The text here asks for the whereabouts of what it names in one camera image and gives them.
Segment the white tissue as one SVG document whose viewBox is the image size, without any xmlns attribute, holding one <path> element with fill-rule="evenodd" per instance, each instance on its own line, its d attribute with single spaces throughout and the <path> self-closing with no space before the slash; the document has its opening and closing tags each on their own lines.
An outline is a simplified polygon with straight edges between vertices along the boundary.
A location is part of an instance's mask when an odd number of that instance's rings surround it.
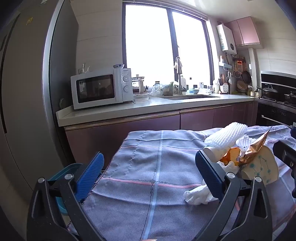
<svg viewBox="0 0 296 241">
<path fill-rule="evenodd" d="M 201 185 L 190 191 L 185 191 L 183 197 L 185 202 L 190 205 L 207 205 L 209 202 L 218 200 L 212 195 L 207 185 Z"/>
</svg>

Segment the gold foil snack wrapper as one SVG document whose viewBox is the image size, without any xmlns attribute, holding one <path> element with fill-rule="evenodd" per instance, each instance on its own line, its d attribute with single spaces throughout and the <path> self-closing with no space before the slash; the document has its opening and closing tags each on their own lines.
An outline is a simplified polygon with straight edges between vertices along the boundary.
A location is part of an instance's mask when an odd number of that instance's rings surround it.
<svg viewBox="0 0 296 241">
<path fill-rule="evenodd" d="M 240 158 L 238 162 L 239 166 L 247 165 L 254 160 L 257 153 L 263 147 L 270 130 L 271 128 L 269 128 L 264 134 L 262 134 L 259 138 L 257 138 L 254 142 L 251 143 L 251 145 L 246 150 L 245 154 Z"/>
</svg>

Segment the white foam net sleeve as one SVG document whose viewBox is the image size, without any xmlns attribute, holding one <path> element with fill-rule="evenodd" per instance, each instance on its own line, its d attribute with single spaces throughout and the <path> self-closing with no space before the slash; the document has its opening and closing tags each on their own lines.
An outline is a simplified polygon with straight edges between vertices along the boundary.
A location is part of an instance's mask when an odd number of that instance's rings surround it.
<svg viewBox="0 0 296 241">
<path fill-rule="evenodd" d="M 208 136 L 204 143 L 210 147 L 232 147 L 247 131 L 246 124 L 232 122 L 221 130 Z"/>
</svg>

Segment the white paper cup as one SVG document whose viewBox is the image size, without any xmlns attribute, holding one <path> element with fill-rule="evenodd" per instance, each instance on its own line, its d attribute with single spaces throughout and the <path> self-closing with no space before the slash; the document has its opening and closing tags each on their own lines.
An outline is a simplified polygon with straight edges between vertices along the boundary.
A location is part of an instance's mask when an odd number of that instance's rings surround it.
<svg viewBox="0 0 296 241">
<path fill-rule="evenodd" d="M 222 157 L 227 153 L 227 149 L 225 148 L 215 148 L 215 147 L 205 147 L 203 149 L 203 152 L 206 154 L 206 156 L 209 158 L 211 162 L 217 163 L 222 159 Z"/>
</svg>

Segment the teal plastic trash bin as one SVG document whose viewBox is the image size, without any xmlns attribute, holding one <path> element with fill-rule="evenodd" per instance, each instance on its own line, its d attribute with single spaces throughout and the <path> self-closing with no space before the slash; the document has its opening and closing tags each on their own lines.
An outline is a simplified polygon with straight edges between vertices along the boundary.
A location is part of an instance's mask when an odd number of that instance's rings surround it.
<svg viewBox="0 0 296 241">
<path fill-rule="evenodd" d="M 81 166 L 82 166 L 82 164 L 80 164 L 80 163 L 70 164 L 67 167 L 63 168 L 58 173 L 56 173 L 52 178 L 49 179 L 49 181 L 54 181 L 55 185 L 57 187 L 59 187 L 58 184 L 61 184 L 63 182 L 63 180 L 65 179 L 66 174 L 74 174 Z M 57 201 L 60 213 L 63 214 L 63 215 L 68 215 L 62 197 L 61 196 L 56 196 L 56 201 Z"/>
</svg>

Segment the chrome kitchen faucet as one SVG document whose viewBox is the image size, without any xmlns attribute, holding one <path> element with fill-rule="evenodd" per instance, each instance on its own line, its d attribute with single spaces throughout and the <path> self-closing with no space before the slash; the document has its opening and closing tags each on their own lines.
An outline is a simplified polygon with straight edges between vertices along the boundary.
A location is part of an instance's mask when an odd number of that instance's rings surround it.
<svg viewBox="0 0 296 241">
<path fill-rule="evenodd" d="M 178 95 L 182 95 L 183 87 L 182 87 L 182 62 L 179 56 L 175 58 L 174 68 L 176 69 L 177 78 L 178 78 Z"/>
</svg>

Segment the black built-in oven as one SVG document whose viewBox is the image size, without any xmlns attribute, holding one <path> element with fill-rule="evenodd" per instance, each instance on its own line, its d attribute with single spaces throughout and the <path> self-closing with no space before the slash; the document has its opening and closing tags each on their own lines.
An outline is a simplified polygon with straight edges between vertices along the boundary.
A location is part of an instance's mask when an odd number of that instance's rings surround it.
<svg viewBox="0 0 296 241">
<path fill-rule="evenodd" d="M 263 103 L 258 104 L 256 117 L 258 126 L 284 125 L 292 128 L 295 127 L 295 121 L 295 113 Z"/>
</svg>

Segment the grey plaid tablecloth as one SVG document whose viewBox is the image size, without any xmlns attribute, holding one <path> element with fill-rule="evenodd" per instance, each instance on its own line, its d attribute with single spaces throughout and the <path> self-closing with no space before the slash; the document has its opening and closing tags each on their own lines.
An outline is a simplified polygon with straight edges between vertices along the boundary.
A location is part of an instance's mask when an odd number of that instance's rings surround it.
<svg viewBox="0 0 296 241">
<path fill-rule="evenodd" d="M 129 133 L 82 208 L 107 240 L 192 240 L 218 206 L 183 197 L 203 182 L 195 156 L 215 132 Z"/>
</svg>

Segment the black cooking pot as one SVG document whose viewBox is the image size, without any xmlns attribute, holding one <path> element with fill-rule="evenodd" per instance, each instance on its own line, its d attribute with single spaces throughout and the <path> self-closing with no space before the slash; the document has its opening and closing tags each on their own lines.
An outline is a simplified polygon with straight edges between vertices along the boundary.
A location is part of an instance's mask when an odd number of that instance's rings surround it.
<svg viewBox="0 0 296 241">
<path fill-rule="evenodd" d="M 279 93 L 276 89 L 265 87 L 261 88 L 257 86 L 257 89 L 261 91 L 261 97 L 270 100 L 277 100 L 279 97 Z"/>
</svg>

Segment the black hanging frying pan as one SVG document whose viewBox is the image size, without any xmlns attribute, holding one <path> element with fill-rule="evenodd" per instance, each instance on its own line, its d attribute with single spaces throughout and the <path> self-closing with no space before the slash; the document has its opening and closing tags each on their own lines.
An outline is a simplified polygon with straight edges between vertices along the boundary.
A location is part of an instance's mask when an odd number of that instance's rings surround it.
<svg viewBox="0 0 296 241">
<path fill-rule="evenodd" d="M 247 85 L 250 85 L 252 82 L 249 68 L 246 63 L 243 63 L 242 79 Z"/>
</svg>

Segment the white microwave oven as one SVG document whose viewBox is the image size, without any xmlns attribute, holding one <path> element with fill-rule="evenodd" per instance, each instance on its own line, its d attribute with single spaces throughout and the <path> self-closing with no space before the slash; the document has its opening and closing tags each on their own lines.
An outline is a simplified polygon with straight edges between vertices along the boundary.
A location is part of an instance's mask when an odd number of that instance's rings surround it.
<svg viewBox="0 0 296 241">
<path fill-rule="evenodd" d="M 100 69 L 71 76 L 75 110 L 133 101 L 130 68 Z"/>
</svg>

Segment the blue white bowl on microwave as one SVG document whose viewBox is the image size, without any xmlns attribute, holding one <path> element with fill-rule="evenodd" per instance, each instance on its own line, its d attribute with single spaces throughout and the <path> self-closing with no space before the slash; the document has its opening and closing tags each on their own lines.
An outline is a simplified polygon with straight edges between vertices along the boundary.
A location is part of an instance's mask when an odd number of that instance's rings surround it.
<svg viewBox="0 0 296 241">
<path fill-rule="evenodd" d="M 113 65 L 113 68 L 114 68 L 114 69 L 122 69 L 122 68 L 124 68 L 124 67 L 125 67 L 124 64 L 115 64 L 115 65 Z"/>
</svg>

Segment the grey refrigerator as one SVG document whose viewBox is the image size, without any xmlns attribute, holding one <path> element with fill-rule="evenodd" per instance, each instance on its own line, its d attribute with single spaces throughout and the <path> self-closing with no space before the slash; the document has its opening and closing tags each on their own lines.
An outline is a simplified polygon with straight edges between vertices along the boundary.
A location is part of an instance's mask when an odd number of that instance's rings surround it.
<svg viewBox="0 0 296 241">
<path fill-rule="evenodd" d="M 23 192 L 73 159 L 56 112 L 72 105 L 77 36 L 69 1 L 34 1 L 1 31 L 1 160 Z"/>
</svg>

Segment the pink upper wall cabinet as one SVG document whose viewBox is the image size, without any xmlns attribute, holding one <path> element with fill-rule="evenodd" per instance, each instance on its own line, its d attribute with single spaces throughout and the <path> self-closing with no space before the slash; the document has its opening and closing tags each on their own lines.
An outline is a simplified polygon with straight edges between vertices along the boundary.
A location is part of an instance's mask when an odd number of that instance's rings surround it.
<svg viewBox="0 0 296 241">
<path fill-rule="evenodd" d="M 260 45 L 259 35 L 252 17 L 237 19 L 224 25 L 232 31 L 236 47 Z"/>
</svg>

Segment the white wall water heater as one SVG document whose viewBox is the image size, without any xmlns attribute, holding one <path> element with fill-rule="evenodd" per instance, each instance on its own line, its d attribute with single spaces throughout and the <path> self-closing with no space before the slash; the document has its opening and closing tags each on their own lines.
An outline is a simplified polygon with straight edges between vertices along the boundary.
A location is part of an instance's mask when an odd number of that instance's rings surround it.
<svg viewBox="0 0 296 241">
<path fill-rule="evenodd" d="M 236 55 L 236 45 L 233 38 L 232 31 L 224 24 L 217 26 L 217 31 L 220 39 L 221 49 L 230 55 Z"/>
</svg>

